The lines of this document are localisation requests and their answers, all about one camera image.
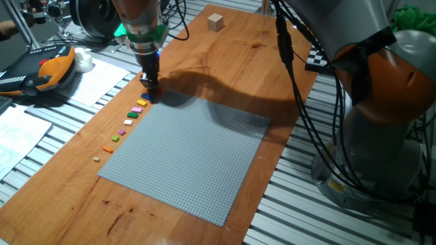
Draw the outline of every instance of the white object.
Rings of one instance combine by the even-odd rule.
[[[8,108],[0,116],[0,179],[42,139],[51,123]]]
[[[118,84],[128,71],[93,59],[94,68],[87,73],[77,73],[69,84],[56,92],[87,106],[93,106],[110,89]]]
[[[93,69],[93,57],[89,55],[84,48],[74,48],[76,55],[74,60],[76,61],[76,72],[86,73]]]
[[[134,122],[132,120],[124,120],[124,125],[126,126],[132,126]]]

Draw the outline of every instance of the white paper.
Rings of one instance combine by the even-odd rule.
[[[51,127],[50,122],[8,108],[0,116],[0,179],[21,161]]]
[[[14,108],[14,110],[16,112],[24,112],[27,109],[27,106],[25,106],[25,105],[18,105],[18,104],[14,103],[13,108]]]
[[[65,88],[56,91],[87,106],[93,106],[129,72],[109,63],[93,59],[94,68],[76,73]]]

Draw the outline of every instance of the green lego brick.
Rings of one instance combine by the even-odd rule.
[[[118,142],[120,140],[120,137],[114,135],[114,137],[112,137],[112,141],[113,142]]]
[[[128,118],[135,118],[135,119],[137,119],[138,118],[138,113],[129,112],[129,113],[127,113],[127,117]]]

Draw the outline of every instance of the lego baseplate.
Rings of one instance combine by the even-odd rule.
[[[168,91],[98,175],[222,227],[269,122]]]

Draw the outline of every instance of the wooden table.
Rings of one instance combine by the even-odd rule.
[[[218,33],[207,29],[214,13],[224,16]],[[311,46],[289,30],[294,50],[307,57]],[[136,76],[0,209],[0,238],[11,244],[242,242],[298,118],[291,81],[279,58],[274,18],[208,5],[189,31],[189,41],[174,40],[162,52],[161,87],[272,119],[224,227],[97,176],[110,158],[102,146],[116,150],[126,136],[118,143],[111,137],[133,129],[123,121],[144,92]],[[316,73],[304,66],[294,61],[306,98]],[[151,143],[144,139],[143,146]]]

